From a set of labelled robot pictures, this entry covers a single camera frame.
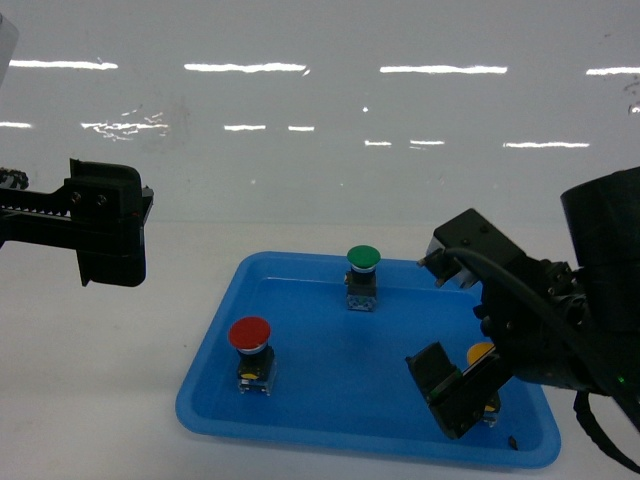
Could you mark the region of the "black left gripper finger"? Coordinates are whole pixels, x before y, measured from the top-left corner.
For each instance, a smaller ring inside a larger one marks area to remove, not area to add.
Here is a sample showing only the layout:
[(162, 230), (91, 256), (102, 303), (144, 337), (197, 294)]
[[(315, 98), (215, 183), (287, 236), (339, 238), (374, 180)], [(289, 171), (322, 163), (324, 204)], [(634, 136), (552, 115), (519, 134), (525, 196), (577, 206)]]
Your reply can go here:
[(72, 249), (81, 283), (136, 287), (146, 278), (144, 226), (154, 192), (130, 166), (72, 159)]

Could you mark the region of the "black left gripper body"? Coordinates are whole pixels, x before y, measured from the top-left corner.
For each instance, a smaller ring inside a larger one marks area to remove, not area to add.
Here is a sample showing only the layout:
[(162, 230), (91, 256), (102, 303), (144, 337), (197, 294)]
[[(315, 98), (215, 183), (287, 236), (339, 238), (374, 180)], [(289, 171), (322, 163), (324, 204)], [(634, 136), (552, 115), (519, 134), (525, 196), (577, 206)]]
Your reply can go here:
[(31, 191), (20, 170), (1, 169), (1, 246), (15, 241), (72, 250), (69, 178), (53, 192)]

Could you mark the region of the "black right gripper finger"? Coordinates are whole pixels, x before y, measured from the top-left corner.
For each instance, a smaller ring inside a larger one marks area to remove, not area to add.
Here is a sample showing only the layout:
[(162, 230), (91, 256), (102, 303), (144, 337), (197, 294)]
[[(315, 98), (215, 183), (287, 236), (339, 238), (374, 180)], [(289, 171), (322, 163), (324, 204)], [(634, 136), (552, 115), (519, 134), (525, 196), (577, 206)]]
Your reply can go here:
[(465, 369), (451, 362), (439, 342), (406, 357), (405, 362), (440, 430), (453, 440), (484, 423), (486, 401), (512, 378), (494, 345)]

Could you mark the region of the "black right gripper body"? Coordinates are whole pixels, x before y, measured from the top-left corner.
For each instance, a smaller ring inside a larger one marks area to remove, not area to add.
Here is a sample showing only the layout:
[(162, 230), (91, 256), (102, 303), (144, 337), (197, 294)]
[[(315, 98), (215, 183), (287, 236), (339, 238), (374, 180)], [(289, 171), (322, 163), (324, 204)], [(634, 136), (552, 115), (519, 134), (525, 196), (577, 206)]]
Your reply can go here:
[(609, 340), (569, 265), (529, 257), (506, 268), (479, 261), (483, 287), (477, 316), (513, 375), (609, 395)]

